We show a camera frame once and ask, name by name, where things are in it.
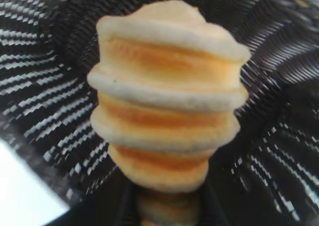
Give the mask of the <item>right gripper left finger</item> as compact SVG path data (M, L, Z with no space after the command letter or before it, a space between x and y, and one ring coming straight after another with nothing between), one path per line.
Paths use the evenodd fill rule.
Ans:
M55 226L140 226L136 210L137 188L128 180L108 182L67 213Z

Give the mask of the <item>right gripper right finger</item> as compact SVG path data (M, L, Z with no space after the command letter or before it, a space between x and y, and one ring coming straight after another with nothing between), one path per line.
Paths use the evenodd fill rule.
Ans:
M199 226L244 226L242 207L237 199L217 192L210 181L205 181L199 190L201 215Z

